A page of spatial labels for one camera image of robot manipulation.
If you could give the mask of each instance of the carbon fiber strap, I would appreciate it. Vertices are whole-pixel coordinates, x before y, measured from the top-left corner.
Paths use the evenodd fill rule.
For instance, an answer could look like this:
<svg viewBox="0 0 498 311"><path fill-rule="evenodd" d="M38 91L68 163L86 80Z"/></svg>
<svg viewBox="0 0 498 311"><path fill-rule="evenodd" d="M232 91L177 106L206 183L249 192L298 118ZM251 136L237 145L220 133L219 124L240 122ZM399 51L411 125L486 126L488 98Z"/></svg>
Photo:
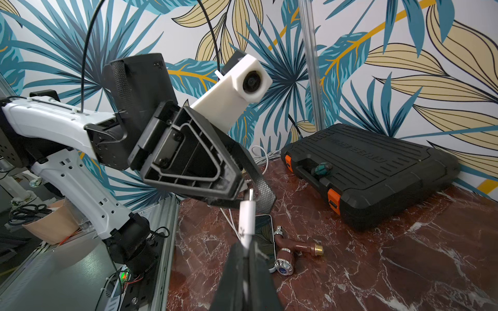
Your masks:
<svg viewBox="0 0 498 311"><path fill-rule="evenodd" d="M263 175L259 171L256 163L252 159L249 154L249 151L245 149L239 143L234 143L231 146L230 154L232 157L239 162L242 167L247 171L249 176L252 179L252 182L256 186L256 190L259 193L256 198L256 212L267 214L271 211L273 207L273 203L275 203L276 196L271 190L270 186L264 180ZM205 198L197 198L198 200L202 200L207 202L209 205L218 206L218 207L227 207L227 208L235 208L239 209L242 199L236 200L206 200Z"/></svg>
<svg viewBox="0 0 498 311"><path fill-rule="evenodd" d="M128 84L128 79L126 77L125 62L123 60L117 60L110 62L110 65L116 86L116 94L113 94L113 96L118 97L114 98L114 100L119 102L120 106L127 111L128 115L140 115L138 109L136 109L138 103L136 103L135 97L133 96L133 89ZM129 119L135 122L135 125L139 128L138 124L136 123L138 122L136 117L130 117Z"/></svg>

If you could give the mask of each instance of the tropical leaf wallpaper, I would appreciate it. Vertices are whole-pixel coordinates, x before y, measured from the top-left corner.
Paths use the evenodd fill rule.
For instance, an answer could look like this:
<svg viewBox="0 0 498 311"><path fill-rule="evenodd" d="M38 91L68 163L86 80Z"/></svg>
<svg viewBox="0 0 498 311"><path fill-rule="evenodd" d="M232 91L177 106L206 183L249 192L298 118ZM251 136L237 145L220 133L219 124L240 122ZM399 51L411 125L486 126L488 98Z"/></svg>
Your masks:
<svg viewBox="0 0 498 311"><path fill-rule="evenodd" d="M312 8L326 124L451 153L462 170L456 184L498 201L498 2L314 0Z"/></svg>
<svg viewBox="0 0 498 311"><path fill-rule="evenodd" d="M98 0L0 0L0 71L19 95L55 89L79 105L82 46ZM190 105L243 50L273 79L229 135L267 151L316 131L297 0L108 0L91 37L85 107L113 111L108 62L162 53L179 105ZM498 201L498 1L313 0L325 124L347 123L458 157L456 183ZM169 194L81 153L131 209Z"/></svg>
<svg viewBox="0 0 498 311"><path fill-rule="evenodd" d="M62 102L80 104L84 39L98 2L0 0L0 72L18 95L54 89ZM221 63L240 49L260 59L273 79L263 100L249 105L229 135L248 149L259 145L274 151L312 134L297 0L202 3L214 27ZM214 41L197 0L107 0L89 45L85 108L113 111L112 96L103 86L103 67L114 59L146 53L162 53L180 105L193 103L217 81ZM84 153L80 157L131 209L169 195L142 183L136 172L104 167Z"/></svg>

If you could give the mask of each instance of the screw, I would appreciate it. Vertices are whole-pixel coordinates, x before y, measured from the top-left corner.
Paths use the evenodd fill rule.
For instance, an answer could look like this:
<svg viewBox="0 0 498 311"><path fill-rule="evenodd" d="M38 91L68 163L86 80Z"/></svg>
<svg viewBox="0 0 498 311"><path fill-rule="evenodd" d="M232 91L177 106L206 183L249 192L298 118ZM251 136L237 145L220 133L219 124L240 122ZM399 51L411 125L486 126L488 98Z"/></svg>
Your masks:
<svg viewBox="0 0 498 311"><path fill-rule="evenodd" d="M183 140L183 134L178 132L173 134L173 140L174 141L182 141Z"/></svg>
<svg viewBox="0 0 498 311"><path fill-rule="evenodd" d="M159 160L159 167L166 168L167 165L168 165L168 159Z"/></svg>

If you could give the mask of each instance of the black wire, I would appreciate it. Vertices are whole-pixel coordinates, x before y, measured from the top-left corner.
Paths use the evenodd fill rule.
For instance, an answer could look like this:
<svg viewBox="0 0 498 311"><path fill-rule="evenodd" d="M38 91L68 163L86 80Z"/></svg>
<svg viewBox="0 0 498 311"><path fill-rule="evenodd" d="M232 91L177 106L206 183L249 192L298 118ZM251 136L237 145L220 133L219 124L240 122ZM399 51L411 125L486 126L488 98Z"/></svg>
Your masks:
<svg viewBox="0 0 498 311"><path fill-rule="evenodd" d="M218 71L220 71L220 55L219 55L219 52L218 52L218 45L216 43L215 32L213 30L213 26L211 25L211 20L209 19L208 13L206 12L206 9L202 5L201 0L197 0L197 2L201 6L202 12L204 12L204 16L206 17L206 20L208 21L209 30L211 31L211 36L213 37L213 43L215 44L216 62L218 63Z"/></svg>
<svg viewBox="0 0 498 311"><path fill-rule="evenodd" d="M161 234L161 233L157 233L157 231L158 231L159 229L163 229L163 228L164 228L164 229L166 229L166 231L168 232L168 235L164 235L164 234ZM169 236L171 235L171 232L169 232L168 228L166 228L166 227L159 227L159 228L157 228L155 231L152 231L152 230L151 230L151 231L150 231L150 233L151 233L151 234L153 234L153 235L155 235L155 236L161 237L161 238L163 238L163 239L165 239L165 238L167 238L167 237L169 237Z"/></svg>
<svg viewBox="0 0 498 311"><path fill-rule="evenodd" d="M111 278L113 277L113 275L116 274L116 273L112 273L108 279L106 280L106 282L104 283L104 290L101 290L100 291L100 296L99 296L99 300L97 300L97 304L95 305L95 311L97 311L97 307L99 306L99 303L100 303L100 299L102 299L102 294L104 293L104 291L106 290L106 287L107 287L107 283L111 281Z"/></svg>
<svg viewBox="0 0 498 311"><path fill-rule="evenodd" d="M116 309L117 311L119 311L120 306L121 306L121 295L123 294L123 285L121 284L120 273L118 272L118 269L116 268L116 265L114 264L114 260L111 257L111 252L110 252L109 248L107 247L107 245L106 245L106 250L107 250L107 254L109 255L109 259L111 260L111 263L113 264L114 271L116 272L116 276L118 277L118 282L120 283L120 302L118 303L118 308Z"/></svg>
<svg viewBox="0 0 498 311"><path fill-rule="evenodd" d="M52 210L47 208L47 204L39 204L39 205L25 204L10 212L8 223L11 226L18 226L44 217L39 214L48 215L51 212Z"/></svg>
<svg viewBox="0 0 498 311"><path fill-rule="evenodd" d="M97 4L97 7L95 8L95 12L92 16L92 19L90 19L90 23L88 24L87 37L85 39L85 46L83 47L83 60L81 62L81 109L79 111L80 113L83 113L83 106L85 104L85 65L87 60L88 44L90 43L90 35L92 35L93 24L95 23L95 20L99 15L100 8L102 7L105 1L106 0L99 1L99 4Z"/></svg>
<svg viewBox="0 0 498 311"><path fill-rule="evenodd" d="M24 98L24 99L26 99L26 97L24 97L24 96L9 96L7 98L8 99L11 99L11 98Z"/></svg>
<svg viewBox="0 0 498 311"><path fill-rule="evenodd" d="M2 178L0 178L0 180L2 180L2 179L4 179L5 177L7 177L7 175L8 175L10 172L12 172L14 169L15 169L15 167L14 167L13 169L11 169L10 171L0 172L0 173L5 173L5 175L4 175Z"/></svg>
<svg viewBox="0 0 498 311"><path fill-rule="evenodd" d="M9 96L7 97L8 99L11 99L11 98L22 98L22 99L27 99L26 97L24 96ZM72 110L72 108L69 108L69 107L66 107L66 106L63 106L63 105L59 105L59 104L56 104L56 103L51 103L51 102L46 102L46 101L41 101L41 100L37 100L37 99L34 99L34 98L31 98L32 101L34 102L38 102L38 103L45 103L45 104L52 104L52 105L55 105L55 106L59 106L59 107L63 107L63 108L66 108L66 109L69 109L69 110Z"/></svg>
<svg viewBox="0 0 498 311"><path fill-rule="evenodd" d="M7 191L7 189L5 189L2 185L0 185L0 187L1 187L2 189L4 189L4 190L5 190L5 192L7 192L7 194L8 194L11 198L13 198L13 199L14 199L14 197L13 197L13 196L12 196L12 195L11 195L11 194Z"/></svg>

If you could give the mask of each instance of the smartphone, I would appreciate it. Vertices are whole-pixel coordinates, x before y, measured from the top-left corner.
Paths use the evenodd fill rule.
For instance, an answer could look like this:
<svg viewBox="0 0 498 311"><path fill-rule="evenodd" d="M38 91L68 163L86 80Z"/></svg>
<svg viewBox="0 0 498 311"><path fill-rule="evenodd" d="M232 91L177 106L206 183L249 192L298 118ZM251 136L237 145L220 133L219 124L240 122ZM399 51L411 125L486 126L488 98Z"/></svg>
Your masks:
<svg viewBox="0 0 498 311"><path fill-rule="evenodd" d="M255 232L252 237L263 254L265 254L268 259L266 265L270 273L275 272L275 240L273 239L273 222L271 221L271 216L268 214L256 215Z"/></svg>

